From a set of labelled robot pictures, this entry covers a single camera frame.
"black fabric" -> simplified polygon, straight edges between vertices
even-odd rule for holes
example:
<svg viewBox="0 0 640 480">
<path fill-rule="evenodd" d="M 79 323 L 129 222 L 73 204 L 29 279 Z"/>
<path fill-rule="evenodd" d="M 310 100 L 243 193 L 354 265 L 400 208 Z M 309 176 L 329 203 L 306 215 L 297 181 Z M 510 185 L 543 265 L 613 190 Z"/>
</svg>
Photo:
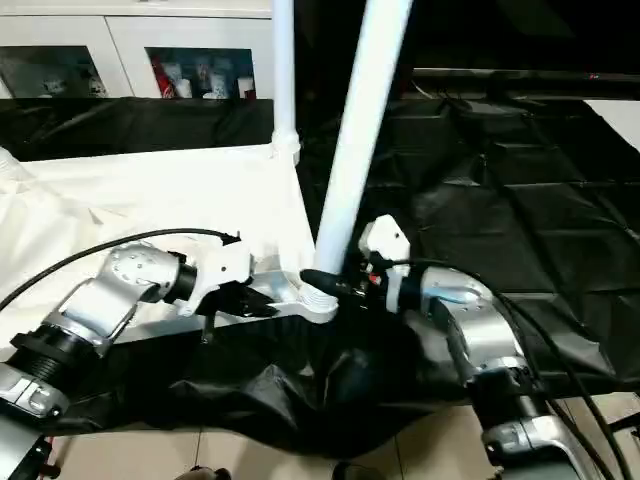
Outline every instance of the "black fabric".
<svg viewBox="0 0 640 480">
<path fill-rule="evenodd" d="M 264 143 L 270 109 L 0 102 L 0 144 L 35 161 Z M 314 230 L 338 128 L 339 119 L 301 125 L 298 175 Z M 391 213 L 415 256 L 478 272 L 543 323 L 593 393 L 636 390 L 638 156 L 582 102 L 392 103 L 354 238 Z M 538 337 L 522 334 L 553 392 L 575 394 Z M 204 424 L 347 458 L 465 401 L 441 332 L 416 316 L 343 304 L 326 325 L 289 317 L 216 329 L 206 343 L 196 332 L 117 345 L 48 433 Z"/>
<path fill-rule="evenodd" d="M 0 100 L 0 145 L 23 162 L 269 143 L 270 100 Z"/>
</svg>

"black plastic sheet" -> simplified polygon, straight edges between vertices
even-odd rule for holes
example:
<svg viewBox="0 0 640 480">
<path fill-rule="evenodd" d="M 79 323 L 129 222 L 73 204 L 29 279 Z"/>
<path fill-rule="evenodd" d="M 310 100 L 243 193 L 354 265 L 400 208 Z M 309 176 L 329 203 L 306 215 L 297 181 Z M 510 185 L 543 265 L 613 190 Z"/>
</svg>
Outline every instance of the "black plastic sheet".
<svg viewBox="0 0 640 480">
<path fill-rule="evenodd" d="M 42 160 L 264 143 L 270 108 L 269 102 L 234 108 L 132 99 L 0 102 L 0 144 L 22 160 Z M 186 126 L 172 118 L 176 111 L 185 112 Z M 205 122 L 199 130 L 197 119 Z M 317 229 L 339 119 L 302 127 L 298 174 Z M 581 102 L 392 103 L 356 235 L 391 213 L 413 255 L 475 271 L 534 315 L 593 393 L 635 390 L 638 160 Z M 207 343 L 195 332 L 114 347 L 50 433 L 140 421 L 207 425 L 345 458 L 430 411 L 466 401 L 444 336 L 420 318 L 345 304 L 326 325 L 289 317 L 214 333 Z M 535 333 L 524 326 L 522 334 L 552 391 L 576 394 Z"/>
</svg>

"floor tile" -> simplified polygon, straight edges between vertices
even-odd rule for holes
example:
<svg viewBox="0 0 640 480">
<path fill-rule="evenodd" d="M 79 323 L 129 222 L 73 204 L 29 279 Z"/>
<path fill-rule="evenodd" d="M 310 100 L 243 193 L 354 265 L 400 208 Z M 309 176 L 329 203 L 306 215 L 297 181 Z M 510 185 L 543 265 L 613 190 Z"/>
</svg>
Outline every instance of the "floor tile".
<svg viewBox="0 0 640 480">
<path fill-rule="evenodd" d="M 110 432 L 53 441 L 60 480 L 173 480 L 193 465 L 198 432 Z"/>
<path fill-rule="evenodd" d="M 352 459 L 351 462 L 377 470 L 385 480 L 402 480 L 402 466 L 398 457 L 399 444 L 397 437 L 394 437 L 375 450 Z"/>
<path fill-rule="evenodd" d="M 398 434 L 405 480 L 491 478 L 480 435 L 482 429 L 471 407 L 452 407 L 430 415 Z"/>
<path fill-rule="evenodd" d="M 393 439 L 353 462 L 379 470 L 388 480 L 401 478 Z M 226 468 L 233 480 L 330 480 L 336 462 L 293 455 L 232 432 L 205 430 L 198 464 Z"/>
<path fill-rule="evenodd" d="M 640 411 L 640 401 L 632 393 L 612 393 L 593 397 L 607 422 L 619 420 L 622 417 Z M 619 474 L 615 457 L 609 448 L 604 435 L 598 428 L 586 404 L 582 399 L 571 398 L 566 400 L 572 417 L 580 430 L 587 436 L 600 456 L 609 465 L 616 478 L 622 478 Z M 635 479 L 640 480 L 640 443 L 631 436 L 629 430 L 615 434 L 620 448 L 627 459 L 629 468 Z"/>
</svg>

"white pipe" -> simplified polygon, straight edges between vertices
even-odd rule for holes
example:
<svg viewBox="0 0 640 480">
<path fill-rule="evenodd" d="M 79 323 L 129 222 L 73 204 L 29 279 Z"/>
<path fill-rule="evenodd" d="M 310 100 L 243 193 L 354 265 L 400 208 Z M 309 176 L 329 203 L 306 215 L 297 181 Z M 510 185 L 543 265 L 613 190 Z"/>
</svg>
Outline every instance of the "white pipe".
<svg viewBox="0 0 640 480">
<path fill-rule="evenodd" d="M 295 154 L 299 150 L 296 133 L 294 0 L 273 2 L 274 130 L 276 150 Z"/>
<path fill-rule="evenodd" d="M 316 270 L 342 269 L 412 2 L 367 1 L 316 242 Z"/>
</svg>

